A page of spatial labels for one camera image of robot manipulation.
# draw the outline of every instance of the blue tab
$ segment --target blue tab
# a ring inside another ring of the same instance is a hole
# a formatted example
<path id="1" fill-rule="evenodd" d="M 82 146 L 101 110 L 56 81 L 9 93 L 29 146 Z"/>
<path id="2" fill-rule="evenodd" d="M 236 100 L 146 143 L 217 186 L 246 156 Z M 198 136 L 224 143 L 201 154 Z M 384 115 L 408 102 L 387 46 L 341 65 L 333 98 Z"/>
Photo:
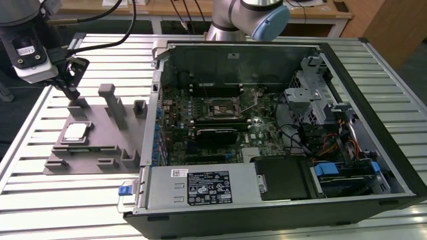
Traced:
<path id="1" fill-rule="evenodd" d="M 130 196 L 132 195 L 132 185 L 118 187 L 118 196 Z"/>
<path id="2" fill-rule="evenodd" d="M 314 171 L 314 175 L 316 175 L 316 176 L 321 176 L 321 175 L 322 175 L 322 171 L 321 171 L 321 168 L 320 168 L 318 165 L 316 165 L 316 166 L 313 167 L 313 171 Z"/>
<path id="3" fill-rule="evenodd" d="M 313 167 L 313 171 L 317 176 L 340 173 L 334 163 L 332 162 L 318 163 Z"/>
<path id="4" fill-rule="evenodd" d="M 372 166 L 374 173 L 378 173 L 381 171 L 378 163 L 376 161 L 370 162 L 370 166 Z"/>

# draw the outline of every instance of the orange wire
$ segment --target orange wire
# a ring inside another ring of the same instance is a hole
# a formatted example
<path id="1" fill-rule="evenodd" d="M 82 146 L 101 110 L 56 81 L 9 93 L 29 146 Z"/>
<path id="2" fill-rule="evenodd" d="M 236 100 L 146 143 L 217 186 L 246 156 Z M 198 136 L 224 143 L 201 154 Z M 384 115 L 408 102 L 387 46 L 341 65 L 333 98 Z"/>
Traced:
<path id="1" fill-rule="evenodd" d="M 325 135 L 324 140 L 322 140 L 322 148 L 325 148 L 325 146 L 326 146 L 328 137 L 336 136 L 336 135 L 337 135 L 336 133 L 330 133 L 330 134 Z"/>
<path id="2" fill-rule="evenodd" d="M 348 141 L 352 142 L 353 151 L 354 151 L 354 158 L 358 160 L 358 144 L 352 139 L 348 139 Z"/>

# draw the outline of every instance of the desk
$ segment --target desk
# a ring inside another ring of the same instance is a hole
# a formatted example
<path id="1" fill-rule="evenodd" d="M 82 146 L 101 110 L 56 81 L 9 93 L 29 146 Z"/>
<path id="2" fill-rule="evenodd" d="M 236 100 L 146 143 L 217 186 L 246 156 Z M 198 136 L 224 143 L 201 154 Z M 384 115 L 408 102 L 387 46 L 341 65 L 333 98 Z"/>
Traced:
<path id="1" fill-rule="evenodd" d="M 54 16 L 56 19 L 65 18 L 84 18 L 92 15 L 102 13 L 106 9 L 102 8 L 102 0 L 62 0 L 62 7 L 58 10 L 58 14 Z M 205 20 L 210 21 L 212 16 L 212 0 L 198 0 L 200 9 Z M 184 19 L 188 21 L 188 15 L 185 12 L 184 4 L 181 0 L 174 1 L 177 12 Z M 186 0 L 186 6 L 189 15 L 193 21 L 201 21 L 200 12 L 197 5 L 193 0 Z M 173 10 L 169 0 L 150 0 L 148 5 L 138 5 L 137 20 L 148 20 L 152 25 L 153 34 L 162 34 L 161 21 L 178 21 L 177 14 Z M 128 8 L 118 8 L 109 16 L 104 17 L 105 20 L 129 20 L 132 14 L 130 6 Z M 300 7 L 290 7 L 290 24 L 321 24 L 330 25 L 330 29 L 326 36 L 337 38 L 341 35 L 348 20 L 353 17 L 349 12 L 338 12 L 332 0 L 328 0 L 325 4 L 305 7 L 304 11 Z"/>
<path id="2" fill-rule="evenodd" d="M 70 47 L 120 40 L 122 35 L 88 34 Z M 146 100 L 153 77 L 156 40 L 202 40 L 201 35 L 130 35 L 125 43 L 77 55 L 90 61 L 78 91 L 102 104 L 101 83 L 114 84 L 124 104 Z M 326 42 L 417 174 L 425 180 L 427 108 L 369 44 L 356 38 L 278 37 L 284 42 Z M 341 99 L 342 90 L 336 89 Z M 0 163 L 0 236 L 6 239 L 146 240 L 117 212 L 117 188 L 138 174 L 42 174 L 69 112 L 64 94 L 46 87 Z M 201 237 L 201 240 L 425 239 L 425 204 L 382 212 L 357 224 Z"/>

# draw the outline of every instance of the aluminum table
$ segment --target aluminum table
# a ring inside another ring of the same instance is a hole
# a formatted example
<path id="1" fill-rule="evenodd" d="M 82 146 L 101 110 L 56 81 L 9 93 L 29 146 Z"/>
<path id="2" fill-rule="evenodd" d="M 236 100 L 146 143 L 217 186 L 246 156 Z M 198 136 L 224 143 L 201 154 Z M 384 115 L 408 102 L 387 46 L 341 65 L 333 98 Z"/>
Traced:
<path id="1" fill-rule="evenodd" d="M 86 34 L 72 47 L 121 39 Z M 89 104 L 101 83 L 116 86 L 124 104 L 148 99 L 154 40 L 202 40 L 194 35 L 132 35 L 113 48 L 78 54 L 90 61 L 78 91 Z M 328 42 L 421 179 L 427 180 L 427 108 L 369 43 L 356 38 L 281 37 L 276 41 Z M 0 239 L 141 240 L 117 212 L 117 188 L 137 174 L 42 175 L 45 159 L 68 117 L 68 99 L 46 87 L 0 163 Z M 197 239 L 425 239 L 427 206 L 384 212 L 357 224 L 198 237 Z"/>

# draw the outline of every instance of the warning label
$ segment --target warning label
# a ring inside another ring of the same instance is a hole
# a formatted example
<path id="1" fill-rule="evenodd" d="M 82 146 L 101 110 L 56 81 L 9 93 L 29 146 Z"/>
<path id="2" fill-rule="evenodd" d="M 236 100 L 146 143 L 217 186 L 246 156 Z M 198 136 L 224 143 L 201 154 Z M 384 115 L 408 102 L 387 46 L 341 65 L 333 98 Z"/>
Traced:
<path id="1" fill-rule="evenodd" d="M 189 172 L 186 183 L 190 206 L 233 202 L 228 171 Z"/>

